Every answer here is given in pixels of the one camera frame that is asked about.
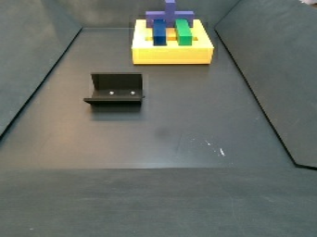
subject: scratch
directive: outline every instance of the scratch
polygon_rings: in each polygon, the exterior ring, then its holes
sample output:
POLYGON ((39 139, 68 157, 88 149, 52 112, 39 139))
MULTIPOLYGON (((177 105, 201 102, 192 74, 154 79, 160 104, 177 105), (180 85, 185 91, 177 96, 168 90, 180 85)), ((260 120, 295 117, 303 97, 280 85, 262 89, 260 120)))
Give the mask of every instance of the scratch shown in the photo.
POLYGON ((221 153, 221 155, 224 156, 224 152, 223 152, 223 149, 220 148, 220 153, 221 153))

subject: black bracket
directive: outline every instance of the black bracket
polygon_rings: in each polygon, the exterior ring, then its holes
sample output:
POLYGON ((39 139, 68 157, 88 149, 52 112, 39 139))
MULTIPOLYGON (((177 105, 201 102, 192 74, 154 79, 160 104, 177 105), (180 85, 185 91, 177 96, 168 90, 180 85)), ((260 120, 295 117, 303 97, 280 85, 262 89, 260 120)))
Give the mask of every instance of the black bracket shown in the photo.
POLYGON ((93 93, 84 102, 90 105, 140 104, 140 73, 92 73, 93 93))

